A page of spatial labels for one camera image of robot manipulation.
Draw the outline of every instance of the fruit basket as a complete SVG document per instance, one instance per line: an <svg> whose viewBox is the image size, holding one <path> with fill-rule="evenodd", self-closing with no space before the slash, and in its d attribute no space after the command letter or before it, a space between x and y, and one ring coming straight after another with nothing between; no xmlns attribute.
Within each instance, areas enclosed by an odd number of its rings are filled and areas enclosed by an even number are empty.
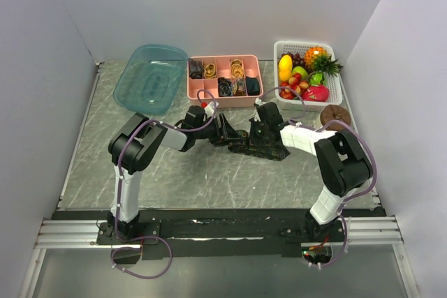
<svg viewBox="0 0 447 298"><path fill-rule="evenodd" d="M201 89L208 90L216 98L218 108L252 107L256 98L264 93L258 58L254 55L191 57L187 76L187 94L192 105L200 105L197 93L203 102L212 101ZM225 94L221 92L222 82L228 89Z"/></svg>
<svg viewBox="0 0 447 298"><path fill-rule="evenodd" d="M306 51L315 46L322 47L328 54L331 55L331 59L335 60L334 50L324 43L313 43L313 42L302 42L302 41L278 41L274 44L273 48L273 59L274 59L274 85L278 87L281 82L278 78L278 62L277 60L281 58L281 55L283 53L292 52L292 53L299 53L301 55L305 55ZM328 105L340 105L343 101L343 95L342 95L342 86L340 84L340 78L339 74L333 75L333 76L327 76L326 77L327 82L325 83L325 86L329 88L329 98L327 101L318 102L318 101L305 101L306 103L306 110L307 111L315 111L320 112L324 110L324 108ZM303 106L301 103L301 100L289 100L289 99L283 99L279 95L279 91L275 91L275 96L278 99L278 105L285 109L285 110L302 110Z"/></svg>

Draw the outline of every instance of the green apple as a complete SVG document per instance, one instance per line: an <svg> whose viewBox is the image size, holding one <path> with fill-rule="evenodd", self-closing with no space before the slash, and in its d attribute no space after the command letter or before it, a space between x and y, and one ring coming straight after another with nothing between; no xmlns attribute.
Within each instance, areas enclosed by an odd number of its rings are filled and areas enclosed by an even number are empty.
<svg viewBox="0 0 447 298"><path fill-rule="evenodd" d="M306 69L304 69L302 66L296 66L295 68L293 68L292 75L294 75L295 73L301 74L301 80L305 80L309 76L309 73L307 73Z"/></svg>

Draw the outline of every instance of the lemon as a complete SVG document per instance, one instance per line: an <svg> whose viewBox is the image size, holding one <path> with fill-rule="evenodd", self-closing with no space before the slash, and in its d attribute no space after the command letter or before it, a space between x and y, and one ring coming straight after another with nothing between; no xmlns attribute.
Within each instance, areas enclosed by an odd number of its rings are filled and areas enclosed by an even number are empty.
<svg viewBox="0 0 447 298"><path fill-rule="evenodd" d="M287 70L288 72L292 72L293 68L293 60L290 55L284 55L278 63L278 71L281 72L283 70Z"/></svg>
<svg viewBox="0 0 447 298"><path fill-rule="evenodd" d="M279 71L279 79L282 82L288 82L289 79L292 78L292 71L290 70L281 70Z"/></svg>

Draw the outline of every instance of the cable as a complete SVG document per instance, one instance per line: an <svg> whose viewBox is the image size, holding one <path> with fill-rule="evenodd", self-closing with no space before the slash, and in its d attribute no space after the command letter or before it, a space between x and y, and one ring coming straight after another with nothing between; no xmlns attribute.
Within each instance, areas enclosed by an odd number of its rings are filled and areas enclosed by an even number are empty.
<svg viewBox="0 0 447 298"><path fill-rule="evenodd" d="M349 132L351 132L356 137L356 139L361 143L361 145L365 149L365 151L368 155L369 161L371 162L371 166L372 166L372 180L371 180L371 184L369 185L369 187L366 188L365 190L363 190L362 192L359 192L359 193L356 193L355 195L351 195L351 196L347 197L343 201L342 205L339 208L339 212L341 212L349 200L361 197L362 195L366 195L375 187L376 182L377 182L377 165L376 165L376 160L374 159L374 155L372 154L371 149L369 149L368 145L366 144L366 141L364 141L359 134L357 134L348 124L344 123L343 121L331 120L326 125L321 127L320 129L317 129L316 132L324 131L327 127L330 127L333 124L342 125L343 127L345 127L345 129L347 129Z"/></svg>
<svg viewBox="0 0 447 298"><path fill-rule="evenodd" d="M113 257L115 256L116 253L118 253L118 251L134 251L136 248L132 248L132 247L122 247L122 248L115 249L112 252L112 254L110 255L110 259L112 260L113 267L117 268L118 270L121 270L122 272L125 272L126 274L132 275L132 276L134 276L136 278L140 278L140 279L155 279L155 278L163 276L169 270L171 264L173 263L173 250L170 247L169 243L165 239L163 239L161 237L151 237L151 236L148 236L148 237L136 237L135 239L132 239L131 241L138 241L138 240L144 241L146 239L159 240L159 241L163 242L166 245L166 247L168 248L168 251L169 251L169 261L168 261L168 264L166 265L165 269L163 269L160 273L158 273L157 275L154 275L154 276L143 276L143 275L140 275L140 274L136 274L135 272L130 271L130 270L128 270L128 269L118 265L117 263L115 263L115 261L113 260Z"/></svg>
<svg viewBox="0 0 447 298"><path fill-rule="evenodd" d="M298 117L292 117L292 118L290 118L289 120L288 120L288 122L289 122L289 124L290 125L292 125L292 126L294 126L298 121L295 121L295 120L292 120L292 119L301 119L301 118L303 118L305 115L306 115L306 104L305 104L305 101L301 98L301 96L299 95L299 93L297 92L297 91L295 91L295 90L293 90L293 89L291 89L290 87L274 87L273 89L270 89L270 90L268 90L267 92L265 92L261 97L260 97L260 99L262 100L262 98L264 98L266 95L268 95L270 92L273 92L273 91L276 91L276 90L282 90L282 89L287 89L287 90L289 90L290 92L292 92L293 94L295 94L295 96L297 96L300 100L301 100L301 103L302 103L302 114L301 115L299 115Z"/></svg>
<svg viewBox="0 0 447 298"><path fill-rule="evenodd" d="M346 220L344 220L344 217L342 215L338 216L338 218L342 221L343 231L344 231L344 241L342 244L342 249L328 263L321 264L320 266L322 268L328 267L329 265L333 265L335 263L335 261L337 261L339 259L339 257L342 255L342 253L346 249L346 245L348 244L348 225L346 224Z"/></svg>
<svg viewBox="0 0 447 298"><path fill-rule="evenodd" d="M201 103L202 103L202 101L201 101L201 99L199 97L199 93L200 92L205 92L206 94L209 94L211 96L211 99L212 99L213 103L214 103L214 106L217 106L216 98L211 94L211 92L209 92L206 89L200 89L200 90L197 91L197 98L198 98L198 100ZM216 108L214 108L212 116L208 120L208 122L206 122L205 125L203 125L201 127L192 128L192 129L182 129L182 128L178 128L176 126L171 126L169 124L165 124L162 121L150 119L150 120L147 120L147 121L143 122L142 124L140 124L139 127L137 127L134 130L134 132L131 134L131 136L127 140L126 144L124 145L123 149L121 150L121 153L119 154L119 157L118 157L118 163L117 163L117 167L118 167L119 177L120 178L118 179L118 187L117 187L117 210L116 210L116 214L115 214L115 234L116 234L116 237L120 241L128 242L127 240L125 240L125 238L123 238L120 235L119 230L118 230L118 221L119 221L119 213L120 213L120 207L121 207L121 196L122 196L121 192L122 192L123 180L124 180L122 161L123 161L124 154L126 153L126 150L128 149L128 147L132 143L133 139L135 139L136 135L145 126L150 125L150 124L163 124L165 127L168 127L168 128L171 128L171 129L175 129L175 130L178 130L178 131L183 132L183 133L197 132L197 131L201 131L202 129L208 127L208 125L210 125L212 123L212 121L213 121L213 119L215 117L216 117ZM155 279L155 278L158 278L158 277L164 275L167 272L167 270L169 269L169 267L172 264L172 262L173 262L173 251L172 251L171 247L169 246L169 243L165 239L163 239L161 237L155 237L155 236L151 236L151 235L146 236L146 237L136 237L134 239L130 239L129 242L135 242L135 241L140 241L140 240L145 240L145 239L155 239L155 240L161 241L168 247L168 250L169 250L168 265L166 266L166 268L161 273L159 273L159 274L157 274L155 276L142 276L142 275L138 275L138 274L136 274L136 273L134 273L132 271L129 271L129 270L127 270L127 269L117 265L116 262L113 260L113 256L115 255L115 253L117 253L118 251L123 251L123 250L135 250L135 248L131 248L131 247L122 247L122 248L118 248L115 251L113 251L113 253L110 256L110 259L112 260L112 263L113 263L113 267L116 267L116 268L122 270L123 272L125 272L125 273L127 273L129 275L132 275L132 276L137 277L137 278L143 278L143 279Z"/></svg>

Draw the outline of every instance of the table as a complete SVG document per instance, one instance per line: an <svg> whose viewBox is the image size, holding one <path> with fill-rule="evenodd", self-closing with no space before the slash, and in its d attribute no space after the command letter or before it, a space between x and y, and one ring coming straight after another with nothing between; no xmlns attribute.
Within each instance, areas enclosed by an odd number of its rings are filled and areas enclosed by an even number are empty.
<svg viewBox="0 0 447 298"><path fill-rule="evenodd" d="M107 61L100 65L97 85L89 106L82 135L68 171L61 209L110 208L115 189L115 173L107 147L112 136L131 118L133 112L119 106L113 90L126 62ZM264 90L273 85L273 62L259 62ZM266 100L275 100L270 94ZM346 97L342 106L349 108ZM186 80L169 111L157 116L169 124L183 119L188 110ZM235 129L249 130L253 107L222 109ZM300 112L281 111L284 118ZM304 124L318 117L308 112ZM187 153L161 147L144 171L139 202L156 208L309 208L321 189L315 157L293 150L282 162L230 153L226 147L213 147L199 140ZM374 208L372 195L364 195L347 207Z"/></svg>

